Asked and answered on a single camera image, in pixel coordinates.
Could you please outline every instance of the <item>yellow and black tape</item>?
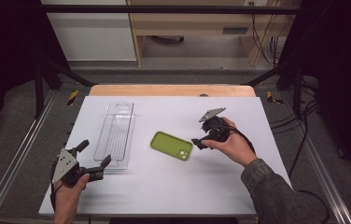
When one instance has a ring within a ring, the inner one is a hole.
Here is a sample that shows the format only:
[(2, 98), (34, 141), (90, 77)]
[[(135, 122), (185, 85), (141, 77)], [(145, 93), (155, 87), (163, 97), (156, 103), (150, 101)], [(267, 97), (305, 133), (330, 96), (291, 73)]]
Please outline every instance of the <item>yellow and black tape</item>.
[(78, 91), (71, 92), (71, 96), (70, 96), (70, 99), (68, 100), (67, 105), (72, 105), (74, 103), (74, 101), (77, 98), (77, 94), (78, 94)]
[(284, 102), (282, 100), (275, 100), (272, 96), (272, 93), (268, 91), (268, 102), (269, 103), (275, 103), (275, 104), (278, 104), (278, 105), (281, 105), (283, 104)]

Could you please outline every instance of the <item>person's left hand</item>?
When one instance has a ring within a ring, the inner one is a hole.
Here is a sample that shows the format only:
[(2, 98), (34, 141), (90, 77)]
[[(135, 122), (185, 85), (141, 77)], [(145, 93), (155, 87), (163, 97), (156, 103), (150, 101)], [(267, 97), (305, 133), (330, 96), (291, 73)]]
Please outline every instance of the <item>person's left hand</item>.
[(56, 191), (56, 211), (54, 213), (54, 223), (65, 224), (72, 223), (77, 214), (77, 204), (79, 202), (80, 193), (85, 189), (89, 182), (89, 174), (83, 175), (73, 188), (62, 185), (62, 181), (58, 181), (55, 185)]

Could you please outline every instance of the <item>table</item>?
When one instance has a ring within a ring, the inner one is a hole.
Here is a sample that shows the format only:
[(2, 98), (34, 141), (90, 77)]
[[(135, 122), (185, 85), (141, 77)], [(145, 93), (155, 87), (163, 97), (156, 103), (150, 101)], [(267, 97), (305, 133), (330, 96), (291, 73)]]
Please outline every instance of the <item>table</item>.
[[(106, 90), (110, 94), (116, 88), (122, 89), (119, 92), (122, 96), (103, 96)], [(135, 96), (144, 95), (148, 90), (155, 96)], [(171, 92), (186, 94), (187, 90), (189, 95), (230, 91), (233, 96), (161, 96)], [(74, 147), (86, 138), (91, 141), (77, 157), (81, 166), (97, 166), (93, 154), (108, 102), (132, 101), (136, 118), (128, 168), (106, 175), (102, 181), (89, 183), (80, 198), (78, 213), (105, 217), (254, 216), (253, 203), (240, 180), (243, 167), (239, 164), (217, 150), (194, 147), (190, 158), (180, 161), (149, 146), (156, 131), (186, 140), (203, 137), (199, 118), (207, 109), (226, 107), (221, 115), (232, 118), (254, 144), (259, 157), (289, 183), (260, 98), (254, 95), (251, 88), (227, 85), (93, 87), (66, 146)], [(39, 214), (53, 215), (49, 191)]]

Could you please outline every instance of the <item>white cabinet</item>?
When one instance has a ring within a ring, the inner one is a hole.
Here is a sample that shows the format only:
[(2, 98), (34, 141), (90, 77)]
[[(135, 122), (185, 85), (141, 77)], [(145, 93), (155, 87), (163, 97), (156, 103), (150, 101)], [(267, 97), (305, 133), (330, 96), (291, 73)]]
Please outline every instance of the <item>white cabinet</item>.
[[(124, 0), (41, 0), (43, 5), (126, 5)], [(129, 15), (48, 13), (68, 61), (136, 61)]]

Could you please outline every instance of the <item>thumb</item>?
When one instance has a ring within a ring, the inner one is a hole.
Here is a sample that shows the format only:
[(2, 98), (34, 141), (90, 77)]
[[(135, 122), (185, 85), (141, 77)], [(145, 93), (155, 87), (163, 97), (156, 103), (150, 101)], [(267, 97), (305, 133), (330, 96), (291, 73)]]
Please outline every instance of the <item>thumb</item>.
[(77, 189), (78, 191), (82, 191), (85, 189), (86, 184), (89, 182), (89, 174), (85, 174), (79, 178), (77, 181), (76, 185), (74, 186), (74, 189)]
[(211, 148), (215, 148), (215, 149), (221, 149), (221, 146), (223, 143), (221, 142), (217, 142), (214, 140), (203, 140), (202, 144), (207, 146), (207, 147), (211, 147)]

